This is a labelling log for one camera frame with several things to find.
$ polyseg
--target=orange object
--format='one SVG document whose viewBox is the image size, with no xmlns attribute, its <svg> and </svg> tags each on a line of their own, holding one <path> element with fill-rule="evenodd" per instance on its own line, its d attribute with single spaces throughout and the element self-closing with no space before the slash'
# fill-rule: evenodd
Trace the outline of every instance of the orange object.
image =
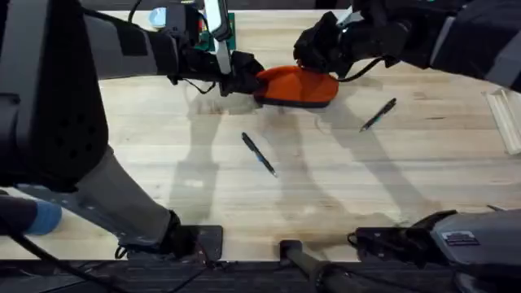
<svg viewBox="0 0 521 293">
<path fill-rule="evenodd" d="M 282 66 L 259 72 L 266 87 L 253 95 L 261 104 L 288 107 L 326 107 L 339 92 L 339 82 L 329 74 Z"/>
</svg>

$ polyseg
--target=blue object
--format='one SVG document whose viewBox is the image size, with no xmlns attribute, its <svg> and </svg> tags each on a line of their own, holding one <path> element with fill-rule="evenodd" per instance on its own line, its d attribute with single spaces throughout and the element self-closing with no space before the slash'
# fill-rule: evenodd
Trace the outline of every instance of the blue object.
<svg viewBox="0 0 521 293">
<path fill-rule="evenodd" d="M 35 200 L 37 215 L 33 224 L 24 231 L 25 234 L 43 235 L 52 232 L 62 219 L 62 208 L 53 203 Z"/>
<path fill-rule="evenodd" d="M 164 28 L 166 25 L 166 7 L 159 7 L 151 11 L 148 20 L 150 20 L 152 27 Z"/>
</svg>

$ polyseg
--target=pen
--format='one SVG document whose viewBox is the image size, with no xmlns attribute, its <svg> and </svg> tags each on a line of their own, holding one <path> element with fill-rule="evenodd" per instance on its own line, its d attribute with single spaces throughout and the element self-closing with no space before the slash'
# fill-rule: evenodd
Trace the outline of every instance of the pen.
<svg viewBox="0 0 521 293">
<path fill-rule="evenodd" d="M 246 133 L 243 133 L 243 141 L 246 143 L 247 147 L 255 153 L 257 156 L 257 159 L 268 169 L 268 171 L 275 177 L 277 176 L 277 173 L 275 172 L 275 169 L 271 166 L 271 164 L 268 162 L 268 160 L 262 155 L 261 151 L 257 148 L 255 143 L 253 143 L 252 139 L 248 137 Z"/>
<path fill-rule="evenodd" d="M 376 113 L 376 115 L 374 115 L 373 118 L 371 118 L 369 121 L 367 121 L 364 126 L 362 126 L 360 128 L 360 132 L 362 131 L 366 131 L 367 129 L 369 129 L 371 126 L 373 126 L 374 123 L 378 122 L 378 120 L 380 120 L 380 118 L 382 118 L 382 116 L 384 116 L 385 114 L 387 114 L 389 111 L 391 111 L 391 109 L 393 109 L 396 105 L 396 98 L 393 98 L 391 101 L 387 102 L 385 104 L 385 106 L 383 106 L 383 108 L 380 109 L 380 111 L 378 111 L 378 113 Z"/>
</svg>

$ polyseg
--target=wooden table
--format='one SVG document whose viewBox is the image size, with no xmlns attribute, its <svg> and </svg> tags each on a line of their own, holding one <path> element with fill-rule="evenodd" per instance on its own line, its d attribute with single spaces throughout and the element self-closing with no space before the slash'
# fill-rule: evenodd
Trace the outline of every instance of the wooden table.
<svg viewBox="0 0 521 293">
<path fill-rule="evenodd" d="M 296 38 L 322 13 L 238 11 L 238 47 L 266 68 L 294 64 Z M 147 26 L 147 13 L 135 21 Z M 489 203 L 521 208 L 521 161 L 505 153 L 482 95 L 496 88 L 490 84 L 379 66 L 316 111 L 257 109 L 247 95 L 201 95 L 163 77 L 100 86 L 120 162 L 184 223 L 222 225 L 226 260 L 275 260 L 288 238 L 322 258 L 355 260 L 345 235 L 359 226 L 410 225 L 443 209 L 487 211 Z M 394 97 L 395 109 L 358 133 Z M 256 161 L 243 131 L 279 178 Z M 68 212 L 54 233 L 33 239 L 62 259 L 112 259 L 116 248 L 109 233 Z M 0 258 L 32 256 L 2 238 Z"/>
</svg>

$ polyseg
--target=light wood surface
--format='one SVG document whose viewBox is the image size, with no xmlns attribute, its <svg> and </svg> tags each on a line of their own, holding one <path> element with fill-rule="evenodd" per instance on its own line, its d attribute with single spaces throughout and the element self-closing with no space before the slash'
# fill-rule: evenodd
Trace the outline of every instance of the light wood surface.
<svg viewBox="0 0 521 293">
<path fill-rule="evenodd" d="M 266 68 L 294 64 L 296 38 L 321 15 L 238 12 L 238 47 Z M 146 17 L 138 12 L 136 21 Z M 287 238 L 321 258 L 355 260 L 345 235 L 359 226 L 410 225 L 443 209 L 484 212 L 486 204 L 521 208 L 521 161 L 505 152 L 482 94 L 493 88 L 487 83 L 378 66 L 316 111 L 256 109 L 247 95 L 201 95 L 161 77 L 100 86 L 120 162 L 184 223 L 222 225 L 227 260 L 275 260 Z M 395 97 L 388 115 L 358 133 Z M 243 131 L 279 178 L 256 161 Z M 63 259 L 112 259 L 116 248 L 110 234 L 68 212 L 54 233 L 33 239 Z M 32 257 L 1 238 L 0 258 Z"/>
<path fill-rule="evenodd" d="M 509 154 L 521 153 L 521 94 L 500 88 L 486 98 Z"/>
</svg>

